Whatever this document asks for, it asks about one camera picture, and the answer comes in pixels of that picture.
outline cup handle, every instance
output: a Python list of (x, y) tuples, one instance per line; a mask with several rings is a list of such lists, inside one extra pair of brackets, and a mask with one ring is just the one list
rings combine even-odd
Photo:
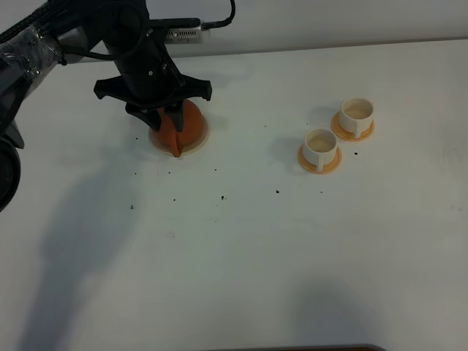
[(359, 139), (361, 137), (361, 133), (361, 127), (357, 125), (356, 130), (354, 131), (354, 138)]
[(174, 157), (180, 157), (182, 155), (181, 146), (180, 146), (180, 144), (178, 142), (178, 138), (177, 138), (176, 128), (171, 128), (170, 129), (169, 147), (170, 147), (170, 150), (172, 151)]
[(318, 162), (318, 164), (317, 164), (317, 172), (318, 172), (318, 173), (323, 172), (323, 158), (324, 158), (323, 155), (320, 155), (320, 156), (319, 156), (319, 162)]

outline table surface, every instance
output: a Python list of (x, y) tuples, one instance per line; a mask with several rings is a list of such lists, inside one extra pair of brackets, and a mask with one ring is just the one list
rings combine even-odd
[[(214, 88), (180, 159), (94, 96), (112, 63), (55, 69), (17, 117), (0, 348), (465, 350), (467, 62), (468, 41), (178, 59)], [(350, 97), (374, 134), (305, 172), (305, 132)]]

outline black wheel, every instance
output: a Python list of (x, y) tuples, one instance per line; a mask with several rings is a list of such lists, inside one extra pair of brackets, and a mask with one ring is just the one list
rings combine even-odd
[(20, 183), (20, 157), (16, 148), (0, 138), (0, 212), (15, 196)]

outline cup rim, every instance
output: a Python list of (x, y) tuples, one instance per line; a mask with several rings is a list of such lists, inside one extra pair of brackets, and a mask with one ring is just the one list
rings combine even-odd
[[(309, 144), (307, 143), (307, 135), (309, 135), (310, 132), (315, 132), (317, 130), (320, 130), (322, 132), (327, 132), (329, 134), (331, 134), (333, 136), (333, 140), (334, 140), (334, 144), (333, 144), (333, 148), (331, 148), (330, 150), (328, 151), (315, 151), (313, 148), (311, 148), (309, 146)], [(325, 129), (325, 128), (313, 128), (313, 129), (309, 129), (306, 134), (304, 135), (304, 145), (306, 148), (308, 148), (310, 151), (316, 153), (316, 154), (326, 154), (330, 151), (333, 151), (337, 146), (338, 146), (338, 137), (335, 135), (335, 133), (333, 133), (333, 131), (329, 130), (329, 129)]]
[[(370, 105), (371, 105), (371, 109), (372, 109), (371, 114), (368, 115), (367, 117), (361, 118), (361, 119), (353, 118), (353, 117), (351, 117), (350, 115), (348, 115), (346, 112), (344, 112), (343, 106), (344, 106), (344, 104), (346, 104), (348, 101), (352, 101), (352, 100), (362, 100), (362, 101), (365, 101), (365, 102), (367, 102), (368, 104), (370, 104)], [(351, 98), (346, 99), (346, 100), (344, 100), (344, 101), (342, 102), (341, 107), (340, 107), (340, 112), (343, 114), (343, 116), (345, 116), (345, 117), (351, 119), (352, 121), (366, 121), (366, 120), (368, 120), (368, 119), (370, 119), (370, 118), (373, 118), (373, 115), (374, 115), (374, 104), (373, 104), (370, 100), (364, 99), (363, 97), (351, 97)]]

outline orange saucer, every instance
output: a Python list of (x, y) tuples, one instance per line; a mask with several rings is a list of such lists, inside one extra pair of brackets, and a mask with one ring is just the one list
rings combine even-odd
[(323, 171), (322, 172), (317, 172), (317, 166), (311, 165), (310, 163), (307, 162), (307, 160), (304, 158), (303, 152), (302, 152), (303, 145), (299, 148), (298, 151), (298, 161), (299, 164), (302, 166), (304, 170), (307, 172), (313, 173), (313, 174), (329, 174), (332, 173), (336, 168), (341, 163), (341, 149), (338, 147), (336, 149), (336, 155), (335, 158), (333, 159), (332, 162), (330, 162), (328, 165), (323, 166)]
[(331, 120), (331, 130), (333, 130), (333, 132), (336, 134), (336, 136), (339, 137), (340, 139), (357, 143), (357, 142), (360, 142), (360, 141), (363, 141), (363, 140), (369, 138), (372, 135), (372, 133), (374, 133), (374, 121), (372, 121), (372, 124), (369, 127), (369, 129), (367, 129), (365, 132), (361, 133), (360, 138), (355, 139), (353, 133), (350, 133), (350, 132), (344, 130), (340, 126), (340, 124), (339, 124), (339, 112), (337, 112), (335, 114), (335, 116)]

